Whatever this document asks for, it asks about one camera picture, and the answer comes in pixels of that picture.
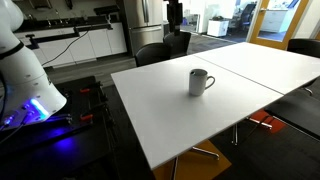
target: mug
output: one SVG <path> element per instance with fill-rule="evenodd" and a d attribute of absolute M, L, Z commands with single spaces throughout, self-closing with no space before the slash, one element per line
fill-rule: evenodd
<path fill-rule="evenodd" d="M 207 80 L 212 78 L 213 82 L 206 86 Z M 203 69 L 193 69 L 190 72 L 189 78 L 189 93 L 194 96 L 200 96 L 204 90 L 211 87 L 216 79 L 213 76 L 208 76 L 208 72 Z"/>

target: cabinet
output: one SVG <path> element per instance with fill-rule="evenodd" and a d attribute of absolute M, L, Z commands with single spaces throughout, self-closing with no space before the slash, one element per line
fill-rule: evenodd
<path fill-rule="evenodd" d="M 260 30 L 276 33 L 285 32 L 289 28 L 294 13 L 294 10 L 267 10 Z"/>
<path fill-rule="evenodd" d="M 33 34 L 33 32 L 25 32 L 25 33 L 15 33 L 14 35 L 25 45 L 30 45 L 30 40 L 29 38 L 26 37 L 27 34 Z M 41 64 L 46 63 L 48 60 L 46 56 L 43 54 L 41 49 L 33 49 L 33 53 L 37 56 L 39 62 Z M 45 64 L 43 67 L 48 67 L 50 66 L 50 63 Z"/>
<path fill-rule="evenodd" d="M 227 35 L 229 21 L 213 21 L 209 20 L 207 34 L 210 36 L 225 36 Z"/>
<path fill-rule="evenodd" d="M 113 23 L 113 30 L 107 30 L 112 54 L 127 52 L 126 41 L 124 39 L 122 23 Z"/>
<path fill-rule="evenodd" d="M 73 28 L 62 29 L 63 34 L 69 34 L 73 32 Z M 84 35 L 85 33 L 86 32 L 80 32 L 80 36 Z M 66 39 L 67 45 L 70 45 L 77 38 L 79 37 Z M 73 60 L 76 62 L 96 59 L 88 33 L 74 42 L 69 47 L 69 51 L 71 52 Z"/>
<path fill-rule="evenodd" d="M 49 37 L 49 36 L 63 34 L 61 29 L 35 31 L 33 33 L 35 35 L 35 38 Z M 62 53 L 67 48 L 67 43 L 65 40 L 50 41 L 50 42 L 40 43 L 39 47 L 44 53 L 47 60 L 50 61 L 55 57 L 57 57 L 60 53 Z M 58 66 L 58 65 L 61 66 L 61 65 L 68 65 L 68 64 L 74 64 L 73 57 L 69 50 L 66 50 L 66 52 L 64 52 L 61 56 L 59 56 L 54 61 L 50 62 L 51 66 Z"/>
<path fill-rule="evenodd" d="M 112 54 L 107 29 L 89 31 L 89 37 L 96 57 Z"/>

